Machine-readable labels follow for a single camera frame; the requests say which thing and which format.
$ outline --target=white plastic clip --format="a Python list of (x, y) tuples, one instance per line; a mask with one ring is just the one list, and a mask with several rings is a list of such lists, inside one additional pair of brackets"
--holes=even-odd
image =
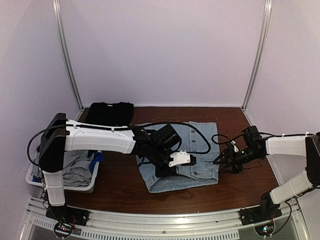
[(179, 164), (188, 164), (190, 163), (190, 154), (186, 151), (174, 152), (170, 155), (173, 158), (173, 161), (169, 162), (169, 167), (174, 167)]
[(233, 145), (233, 149), (234, 149), (234, 151), (237, 153), (237, 152), (239, 152), (239, 148), (237, 147), (237, 145), (236, 145), (236, 141), (232, 141), (231, 142), (231, 144)]

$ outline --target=aluminum frame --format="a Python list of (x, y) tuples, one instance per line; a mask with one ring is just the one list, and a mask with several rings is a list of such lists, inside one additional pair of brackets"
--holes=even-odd
[(63, 26), (63, 20), (62, 20), (62, 14), (61, 14), (61, 9), (60, 9), (60, 0), (53, 0), (53, 12), (54, 12), (54, 17), (56, 21), (56, 26), (58, 29), (58, 34), (59, 34), (59, 41), (60, 41), (60, 46), (61, 46), (61, 51), (62, 51), (62, 57), (63, 57), (63, 62), (65, 65), (66, 73), (69, 79), (69, 83), (71, 86), (71, 90), (77, 105), (77, 108), (79, 111), (82, 111), (84, 109), (84, 106), (81, 102), (80, 94), (77, 88), (74, 72), (72, 70), (72, 65), (69, 57), (69, 52), (67, 48), (67, 42), (66, 42), (66, 36), (65, 36), (65, 30)]
[(254, 85), (257, 81), (259, 68), (261, 65), (262, 57), (264, 48), (267, 41), (267, 36), (269, 32), (270, 27), (270, 21), (271, 21), (271, 15), (272, 15), (272, 0), (265, 0), (264, 4), (264, 13), (263, 13), (263, 19), (262, 19), (262, 25), (261, 25), (261, 32), (260, 32), (260, 38), (258, 43), (258, 48), (255, 55), (255, 60), (253, 64), (253, 69), (251, 72), (250, 82), (248, 85), (248, 89), (245, 94), (245, 98), (243, 101), (242, 109), (246, 110), (254, 89)]
[[(310, 240), (306, 223), (296, 199), (290, 201), (295, 230), (300, 240)], [(86, 226), (77, 226), (75, 237), (81, 237), (82, 232), (108, 234), (111, 236), (136, 236), (141, 239), (169, 239), (191, 238), (197, 236), (215, 235), (252, 228), (253, 225), (242, 226), (239, 211), (231, 209), (207, 213), (190, 214), (128, 214), (108, 211), (89, 210)], [(281, 205), (283, 215), (276, 219), (286, 219), (289, 207)], [(31, 229), (36, 219), (54, 223), (46, 218), (43, 199), (32, 197), (24, 215), (24, 223), (20, 227), (20, 240), (30, 237)]]

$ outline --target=white basket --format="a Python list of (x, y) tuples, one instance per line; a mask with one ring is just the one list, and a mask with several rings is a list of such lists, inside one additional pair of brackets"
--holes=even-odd
[[(76, 191), (76, 192), (81, 192), (81, 193), (92, 193), (95, 189), (95, 181), (96, 181), (96, 177), (98, 174), (98, 168), (99, 168), (99, 162), (96, 162), (94, 165), (94, 169), (93, 169), (93, 173), (92, 173), (92, 178), (91, 178), (91, 182), (88, 186), (64, 186), (64, 190), (67, 191)], [(28, 172), (26, 173), (25, 176), (25, 181), (30, 184), (30, 185), (34, 185), (34, 186), (38, 186), (38, 187), (44, 187), (43, 184), (41, 182), (35, 182), (32, 181), (34, 175), (33, 175), (33, 165), (30, 164)]]

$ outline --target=denim shirt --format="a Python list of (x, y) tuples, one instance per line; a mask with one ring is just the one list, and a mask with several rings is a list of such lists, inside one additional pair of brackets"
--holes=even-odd
[[(188, 189), (218, 183), (219, 165), (212, 161), (220, 154), (219, 146), (211, 141), (211, 137), (217, 134), (217, 124), (214, 122), (198, 123), (189, 122), (196, 127), (208, 140), (211, 145), (211, 151), (207, 154), (193, 154), (196, 157), (196, 164), (193, 166), (176, 166), (178, 175), (169, 177), (156, 177), (155, 166), (152, 164), (143, 164), (139, 167), (140, 174), (150, 193), (162, 193), (174, 190)], [(164, 125), (147, 127), (146, 129), (158, 130)], [(208, 149), (207, 144), (202, 137), (192, 128), (184, 125), (172, 125), (176, 132), (182, 138), (182, 144), (179, 150), (187, 152), (204, 152)]]

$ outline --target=black mounting plate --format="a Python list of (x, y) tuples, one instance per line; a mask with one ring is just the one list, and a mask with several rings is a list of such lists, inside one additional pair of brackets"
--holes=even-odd
[[(249, 224), (257, 224), (257, 223), (261, 223), (271, 219), (271, 217), (268, 217), (265, 219), (261, 218), (259, 216), (260, 210), (261, 210), (260, 206), (241, 209), (239, 211), (239, 215), (240, 215), (242, 226), (249, 225)], [(271, 215), (274, 215), (274, 218), (277, 218), (282, 215), (282, 212), (280, 209), (276, 208), (270, 213), (270, 216)]]
[[(87, 225), (87, 220), (89, 217), (89, 211), (79, 209), (79, 208), (74, 208), (67, 206), (66, 207), (66, 218), (64, 219), (67, 223), (73, 224), (73, 221), (75, 219), (75, 224), (79, 226), (86, 226)], [(45, 216), (50, 219), (57, 220), (54, 216), (53, 213), (50, 209), (48, 209), (45, 213)]]

